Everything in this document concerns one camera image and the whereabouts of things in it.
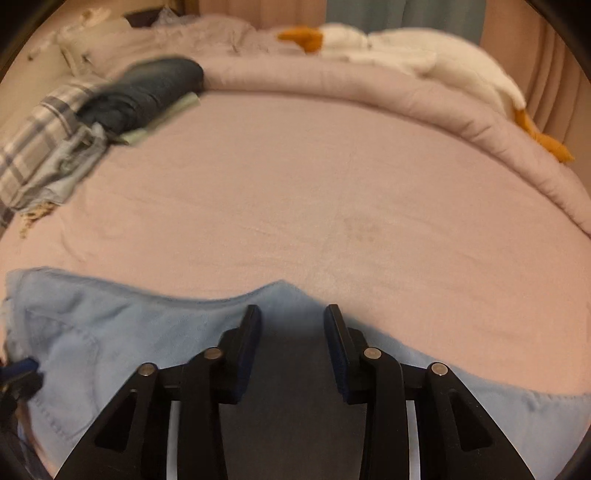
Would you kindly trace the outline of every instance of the crumpled pink blanket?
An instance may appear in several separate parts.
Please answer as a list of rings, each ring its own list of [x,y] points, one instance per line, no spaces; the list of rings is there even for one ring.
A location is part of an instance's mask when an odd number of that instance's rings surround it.
[[[278,41],[273,31],[257,31],[223,15],[205,15],[190,25],[107,35],[87,58],[96,74],[116,79],[134,63],[168,55],[197,61],[211,90],[352,100],[439,127],[498,158],[591,234],[589,196],[568,167],[502,115],[462,92],[450,95],[434,81],[306,56],[297,45]]]

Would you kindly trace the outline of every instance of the metal pin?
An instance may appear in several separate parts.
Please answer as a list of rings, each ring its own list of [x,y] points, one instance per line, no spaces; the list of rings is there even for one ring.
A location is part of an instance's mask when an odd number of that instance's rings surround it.
[[[140,365],[139,368],[138,368],[138,373],[142,377],[149,377],[155,371],[156,371],[156,367],[154,365],[152,365],[152,364],[143,364],[143,365]]]
[[[446,375],[447,372],[449,372],[449,369],[445,365],[440,363],[431,365],[431,370],[433,370],[434,374],[439,375],[440,377]]]
[[[223,355],[223,352],[216,346],[213,348],[208,348],[207,350],[205,350],[205,353],[203,354],[203,356],[207,360],[217,360],[222,355]]]
[[[382,356],[382,351],[378,348],[374,348],[374,347],[369,347],[366,348],[363,351],[363,354],[367,357],[370,358],[371,360],[377,360],[378,358],[380,358]]]

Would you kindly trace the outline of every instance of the blue curtain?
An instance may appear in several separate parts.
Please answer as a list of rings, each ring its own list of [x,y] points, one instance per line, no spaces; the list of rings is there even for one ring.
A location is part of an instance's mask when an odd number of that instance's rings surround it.
[[[326,21],[366,33],[430,27],[480,43],[486,0],[327,0]]]

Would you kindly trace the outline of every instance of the rolled dark clothing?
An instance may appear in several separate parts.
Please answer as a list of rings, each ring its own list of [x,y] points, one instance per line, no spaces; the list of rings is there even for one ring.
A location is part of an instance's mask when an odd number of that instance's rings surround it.
[[[102,88],[78,110],[86,125],[101,124],[117,136],[143,128],[189,92],[203,90],[203,69],[184,57],[134,65]]]

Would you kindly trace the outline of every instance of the plaid blanket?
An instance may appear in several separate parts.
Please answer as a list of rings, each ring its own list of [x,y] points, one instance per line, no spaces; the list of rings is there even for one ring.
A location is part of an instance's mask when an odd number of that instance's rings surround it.
[[[0,147],[0,238],[14,217],[17,192],[59,143],[78,129],[76,111],[104,82],[91,76],[60,86],[33,109],[14,139]]]

